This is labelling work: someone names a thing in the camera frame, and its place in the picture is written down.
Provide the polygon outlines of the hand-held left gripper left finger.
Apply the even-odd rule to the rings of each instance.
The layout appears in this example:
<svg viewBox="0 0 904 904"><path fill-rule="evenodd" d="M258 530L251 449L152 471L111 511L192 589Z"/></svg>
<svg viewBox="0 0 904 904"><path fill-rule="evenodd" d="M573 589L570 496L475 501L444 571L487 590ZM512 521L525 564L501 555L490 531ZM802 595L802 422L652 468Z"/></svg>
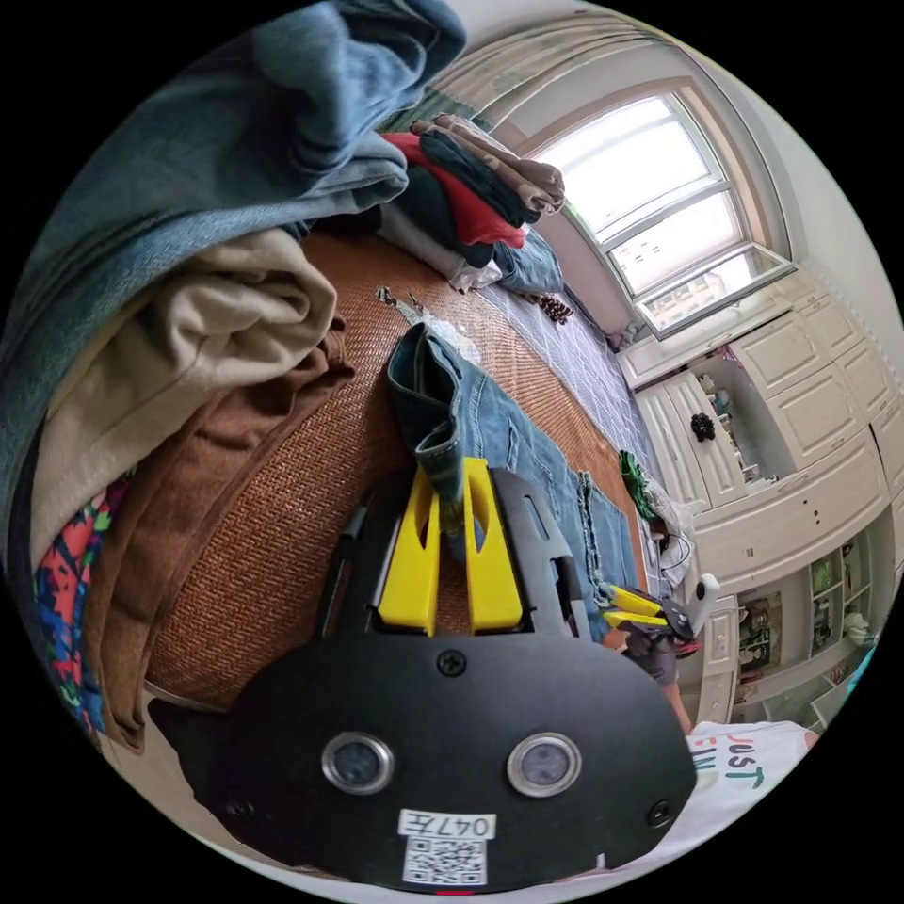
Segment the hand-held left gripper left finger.
<svg viewBox="0 0 904 904"><path fill-rule="evenodd" d="M378 612L391 629L433 634L436 628L441 555L440 500L416 470L402 512Z"/></svg>

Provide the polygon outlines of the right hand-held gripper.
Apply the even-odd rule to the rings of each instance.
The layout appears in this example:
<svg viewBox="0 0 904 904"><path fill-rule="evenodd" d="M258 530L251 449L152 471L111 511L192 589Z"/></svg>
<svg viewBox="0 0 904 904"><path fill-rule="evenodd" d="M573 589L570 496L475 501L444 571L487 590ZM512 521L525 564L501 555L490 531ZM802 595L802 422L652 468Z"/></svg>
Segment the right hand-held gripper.
<svg viewBox="0 0 904 904"><path fill-rule="evenodd" d="M608 600L615 610L605 610L604 620L614 629L622 630L626 624L663 629L669 640L680 644L695 642L700 633L693 614L672 598L659 601L637 589L609 584ZM661 616L638 613L661 613Z"/></svg>

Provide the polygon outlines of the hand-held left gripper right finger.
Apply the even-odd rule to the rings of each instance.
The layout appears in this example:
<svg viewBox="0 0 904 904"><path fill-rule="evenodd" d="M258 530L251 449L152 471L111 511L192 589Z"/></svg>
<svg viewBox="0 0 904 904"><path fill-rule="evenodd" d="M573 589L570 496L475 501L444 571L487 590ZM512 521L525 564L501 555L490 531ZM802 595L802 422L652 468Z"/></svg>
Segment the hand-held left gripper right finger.
<svg viewBox="0 0 904 904"><path fill-rule="evenodd" d="M464 460L463 525L471 629L510 632L519 626L523 607L491 472L483 459Z"/></svg>

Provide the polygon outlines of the person's right hand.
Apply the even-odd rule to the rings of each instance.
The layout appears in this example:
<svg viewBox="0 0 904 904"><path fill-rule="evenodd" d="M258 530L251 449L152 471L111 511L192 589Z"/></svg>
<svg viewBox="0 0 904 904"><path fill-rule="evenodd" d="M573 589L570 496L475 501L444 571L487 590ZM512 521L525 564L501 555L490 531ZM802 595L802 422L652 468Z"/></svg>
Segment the person's right hand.
<svg viewBox="0 0 904 904"><path fill-rule="evenodd" d="M678 661L701 648L697 639L686 640L665 628L633 625L625 655L639 665L661 688L677 682Z"/></svg>

